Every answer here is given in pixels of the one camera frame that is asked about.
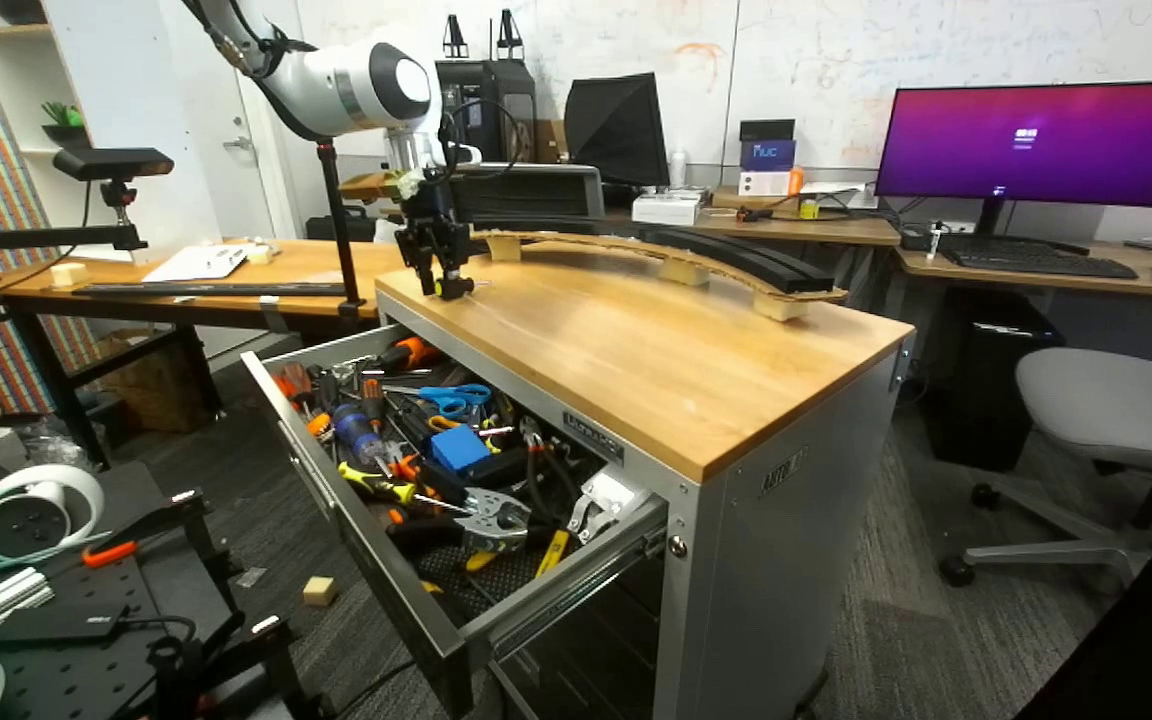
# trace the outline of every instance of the keyboard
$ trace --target keyboard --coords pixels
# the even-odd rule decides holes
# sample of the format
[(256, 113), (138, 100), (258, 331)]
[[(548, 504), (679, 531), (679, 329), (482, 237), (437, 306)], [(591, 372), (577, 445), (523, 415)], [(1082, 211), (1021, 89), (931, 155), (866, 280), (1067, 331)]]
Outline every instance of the keyboard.
[(1099, 280), (1136, 280), (1129, 266), (1099, 260), (1099, 256), (1067, 256), (1067, 254), (996, 254), (996, 247), (942, 247), (949, 260), (962, 269), (991, 269), (991, 274), (1040, 274), (1040, 277), (1099, 277)]
[(1079, 246), (1033, 237), (942, 237), (941, 254), (962, 269), (1136, 280), (1129, 266), (1086, 256)]

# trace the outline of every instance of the wooden tabletop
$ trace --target wooden tabletop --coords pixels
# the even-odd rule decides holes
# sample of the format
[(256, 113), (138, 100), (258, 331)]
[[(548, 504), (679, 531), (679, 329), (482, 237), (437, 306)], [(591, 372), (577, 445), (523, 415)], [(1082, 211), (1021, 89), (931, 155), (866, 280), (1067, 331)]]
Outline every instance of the wooden tabletop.
[(1136, 280), (1050, 277), (1050, 274), (987, 274), (987, 269), (961, 269), (942, 256), (927, 260), (927, 254), (900, 254), (900, 266), (906, 277), (949, 280), (949, 283), (1008, 283), (1008, 287), (1152, 296), (1152, 254), (1119, 247), (1119, 246), (1091, 246), (1091, 256), (1129, 266), (1136, 274)]
[(735, 226), (735, 210), (700, 210), (696, 227), (740, 237), (740, 241), (785, 241), (785, 246), (850, 246), (850, 247), (900, 246), (887, 220), (849, 220), (849, 217), (791, 220), (778, 211), (772, 220)]
[(573, 266), (476, 266), (476, 292), (429, 302), (412, 274), (381, 277), (381, 310), (412, 311), (523, 385), (709, 482), (906, 325), (808, 306), (775, 325), (730, 296)]
[[(242, 266), (224, 283), (339, 283), (337, 246), (328, 241), (278, 241), (278, 254), (267, 266)], [(355, 280), (364, 322), (376, 322), (376, 277), (402, 269), (390, 246), (350, 246)], [(87, 269), (87, 283), (135, 283), (155, 266), (103, 266), (78, 260)], [(56, 317), (209, 317), (228, 325), (258, 325), (258, 296), (74, 296), (56, 292), (49, 274), (7, 274), (0, 277), (0, 302), (7, 310), (56, 311)], [(342, 296), (278, 296), (274, 317), (289, 322), (337, 322)]]

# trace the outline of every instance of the computer tower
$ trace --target computer tower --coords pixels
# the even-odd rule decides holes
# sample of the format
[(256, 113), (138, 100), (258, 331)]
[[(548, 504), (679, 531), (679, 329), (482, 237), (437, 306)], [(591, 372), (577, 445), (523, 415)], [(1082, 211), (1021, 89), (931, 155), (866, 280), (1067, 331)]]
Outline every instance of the computer tower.
[(535, 79), (523, 62), (438, 62), (453, 136), (482, 160), (535, 160)]
[(949, 287), (924, 341), (924, 428), (931, 456), (1008, 472), (1028, 435), (1021, 357), (1064, 345), (1017, 292)]

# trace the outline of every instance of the monitor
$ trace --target monitor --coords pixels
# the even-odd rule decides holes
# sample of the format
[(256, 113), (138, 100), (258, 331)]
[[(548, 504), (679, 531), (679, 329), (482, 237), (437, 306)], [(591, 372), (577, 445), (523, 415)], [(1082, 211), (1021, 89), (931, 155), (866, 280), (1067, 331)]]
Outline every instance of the monitor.
[(568, 160), (601, 168), (613, 205), (669, 186), (654, 73), (573, 79), (563, 132)]
[(895, 89), (877, 194), (1152, 210), (1152, 83)]
[(596, 227), (604, 186), (591, 166), (459, 166), (456, 210), (476, 227)]

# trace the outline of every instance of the metal cabinet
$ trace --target metal cabinet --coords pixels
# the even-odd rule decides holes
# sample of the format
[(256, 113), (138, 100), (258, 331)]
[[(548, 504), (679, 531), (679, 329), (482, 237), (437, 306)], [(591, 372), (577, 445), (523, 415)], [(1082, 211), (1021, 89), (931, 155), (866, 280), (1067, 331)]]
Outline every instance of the metal cabinet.
[[(381, 277), (381, 311), (596, 454), (651, 504), (466, 625), (421, 591), (278, 405), (267, 367), (251, 367), (296, 465), (443, 703), (470, 703), (470, 669), (526, 673), (545, 658), (518, 653), (526, 640), (631, 582), (659, 599), (649, 622), (651, 715), (788, 715), (822, 673), (906, 325), (826, 306), (772, 325), (718, 287), (673, 287), (622, 266), (470, 274), (479, 287), (456, 306), (424, 296), (409, 274)], [(309, 353), (330, 361), (388, 341), (347, 335)]]
[(577, 611), (587, 595), (606, 590), (618, 571), (659, 554), (664, 536), (664, 500), (649, 496), (631, 517), (617, 528), (601, 531), (591, 545), (563, 555), (551, 571), (518, 585), (490, 610), (470, 622), (453, 622), (437, 595), (421, 585), (409, 555), (388, 540), (383, 522), (355, 496), (355, 487), (339, 476), (337, 462), (319, 440), (309, 435), (304, 415), (274, 387), (278, 367), (330, 367), (359, 357), (383, 353), (399, 341), (402, 329), (388, 325), (376, 331), (342, 335), (330, 345), (299, 347), (274, 361), (242, 357), (256, 375), (263, 400), (274, 413), (274, 428), (289, 440), (289, 462), (299, 472), (304, 487), (319, 504), (319, 513), (337, 524), (339, 540), (355, 554), (376, 599), (399, 628), (415, 663), (438, 693), (453, 715), (470, 707), (470, 673), (507, 662), (545, 628)]

